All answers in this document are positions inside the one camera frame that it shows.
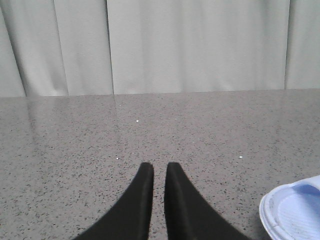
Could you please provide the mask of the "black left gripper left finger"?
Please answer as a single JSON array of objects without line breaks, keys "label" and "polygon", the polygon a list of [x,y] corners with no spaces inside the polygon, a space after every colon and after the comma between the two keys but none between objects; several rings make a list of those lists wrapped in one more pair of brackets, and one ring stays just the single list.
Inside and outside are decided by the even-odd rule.
[{"label": "black left gripper left finger", "polygon": [[118,201],[76,240],[147,240],[153,205],[154,168],[143,162]]}]

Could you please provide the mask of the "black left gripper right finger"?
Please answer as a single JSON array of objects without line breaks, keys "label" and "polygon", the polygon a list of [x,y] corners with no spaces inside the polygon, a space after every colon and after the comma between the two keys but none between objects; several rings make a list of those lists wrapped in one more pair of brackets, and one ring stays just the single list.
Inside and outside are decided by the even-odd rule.
[{"label": "black left gripper right finger", "polygon": [[178,162],[167,165],[164,213],[169,240],[247,240],[197,191]]}]

